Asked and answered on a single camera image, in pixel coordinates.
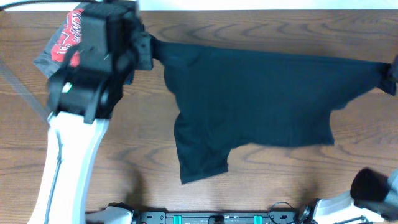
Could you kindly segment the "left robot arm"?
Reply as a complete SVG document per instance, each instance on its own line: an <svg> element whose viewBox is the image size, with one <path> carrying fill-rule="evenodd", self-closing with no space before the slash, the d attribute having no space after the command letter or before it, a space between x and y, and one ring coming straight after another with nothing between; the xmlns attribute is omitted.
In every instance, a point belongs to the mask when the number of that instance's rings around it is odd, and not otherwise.
<svg viewBox="0 0 398 224"><path fill-rule="evenodd" d="M86 211L95 157L113 109L136 70L151 70L151 36L137 1L85 6L80 42L49 78L48 144L31 223L133 223L124 204Z"/></svg>

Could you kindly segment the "black t-shirt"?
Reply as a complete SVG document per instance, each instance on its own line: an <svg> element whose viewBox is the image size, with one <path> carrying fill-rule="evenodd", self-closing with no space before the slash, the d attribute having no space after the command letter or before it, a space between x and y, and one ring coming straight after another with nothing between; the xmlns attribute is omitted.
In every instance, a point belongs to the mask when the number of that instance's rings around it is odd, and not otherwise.
<svg viewBox="0 0 398 224"><path fill-rule="evenodd" d="M153 42L179 114L174 136L180 180L187 184L228 171L232 149L284 146L291 94L284 86L297 54Z"/></svg>

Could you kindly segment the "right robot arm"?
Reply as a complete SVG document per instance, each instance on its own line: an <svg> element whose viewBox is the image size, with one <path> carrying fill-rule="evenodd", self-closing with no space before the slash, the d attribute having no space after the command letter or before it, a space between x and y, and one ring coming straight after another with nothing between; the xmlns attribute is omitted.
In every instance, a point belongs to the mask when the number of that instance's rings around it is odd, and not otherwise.
<svg viewBox="0 0 398 224"><path fill-rule="evenodd" d="M395 95L397 63L294 55L284 65L291 94L284 146L332 145L330 115L372 88ZM351 190L316 200L295 223L371 223L397 220L397 175L369 168L354 178Z"/></svg>

